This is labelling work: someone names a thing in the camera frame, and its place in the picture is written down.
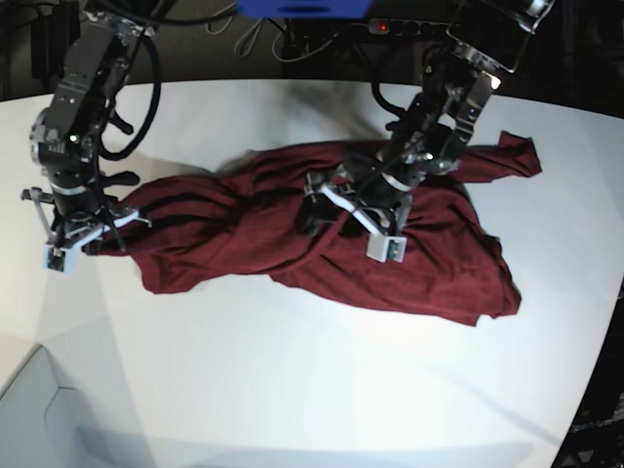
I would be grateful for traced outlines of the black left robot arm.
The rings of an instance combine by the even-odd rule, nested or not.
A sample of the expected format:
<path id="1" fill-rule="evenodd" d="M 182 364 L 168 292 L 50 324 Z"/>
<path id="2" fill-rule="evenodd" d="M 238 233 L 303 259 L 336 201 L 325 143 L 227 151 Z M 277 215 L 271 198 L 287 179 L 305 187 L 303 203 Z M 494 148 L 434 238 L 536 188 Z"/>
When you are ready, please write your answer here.
<path id="1" fill-rule="evenodd" d="M 388 125 L 375 156 L 354 150 L 327 172 L 307 174 L 299 233 L 315 236 L 349 213 L 371 234 L 398 235 L 411 192 L 428 176 L 457 169 L 476 122 L 499 87 L 499 70 L 514 72 L 551 1 L 464 1 L 447 28 L 448 42 L 423 57 L 421 91 Z"/>

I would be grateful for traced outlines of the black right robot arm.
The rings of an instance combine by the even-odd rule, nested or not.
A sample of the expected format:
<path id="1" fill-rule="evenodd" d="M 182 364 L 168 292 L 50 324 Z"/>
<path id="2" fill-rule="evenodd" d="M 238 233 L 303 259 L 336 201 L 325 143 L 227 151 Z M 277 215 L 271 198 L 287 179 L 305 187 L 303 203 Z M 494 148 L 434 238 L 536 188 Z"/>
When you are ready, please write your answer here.
<path id="1" fill-rule="evenodd" d="M 68 49 L 50 106 L 31 128 L 31 157 L 50 183 L 52 192 L 45 199 L 59 218 L 97 216 L 107 205 L 104 188 L 140 182 L 133 172 L 105 176 L 98 162 L 130 156 L 155 118 L 162 70 L 144 22 L 156 8 L 154 1 L 116 1 L 111 10 L 96 3 L 89 25 Z M 117 95 L 132 66 L 129 48 L 133 39 L 147 51 L 153 75 L 152 96 L 139 129 L 116 111 Z"/>

